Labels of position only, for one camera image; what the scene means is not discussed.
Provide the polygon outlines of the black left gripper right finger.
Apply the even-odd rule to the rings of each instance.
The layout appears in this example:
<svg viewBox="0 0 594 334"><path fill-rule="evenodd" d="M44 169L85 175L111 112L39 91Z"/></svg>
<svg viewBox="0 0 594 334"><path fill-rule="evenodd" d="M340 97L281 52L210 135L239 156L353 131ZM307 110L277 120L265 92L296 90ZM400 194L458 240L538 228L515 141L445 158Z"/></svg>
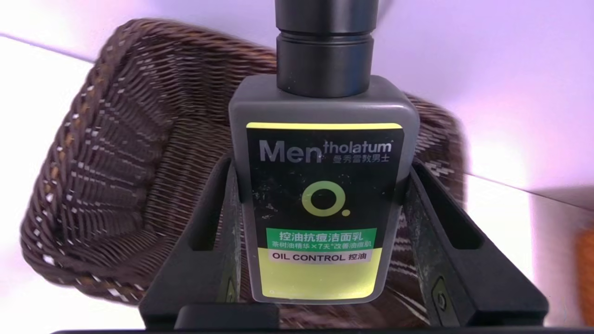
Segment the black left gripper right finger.
<svg viewBox="0 0 594 334"><path fill-rule="evenodd" d="M544 294L418 159L403 213L431 326L543 326Z"/></svg>

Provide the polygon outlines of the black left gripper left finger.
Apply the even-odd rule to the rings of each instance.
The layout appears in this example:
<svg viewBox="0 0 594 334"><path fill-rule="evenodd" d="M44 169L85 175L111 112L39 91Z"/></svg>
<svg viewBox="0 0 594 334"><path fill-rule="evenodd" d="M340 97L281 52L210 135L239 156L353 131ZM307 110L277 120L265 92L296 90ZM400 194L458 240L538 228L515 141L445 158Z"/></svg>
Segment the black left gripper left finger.
<svg viewBox="0 0 594 334"><path fill-rule="evenodd" d="M230 326L240 291L240 202L232 157L213 170L139 306L145 326Z"/></svg>

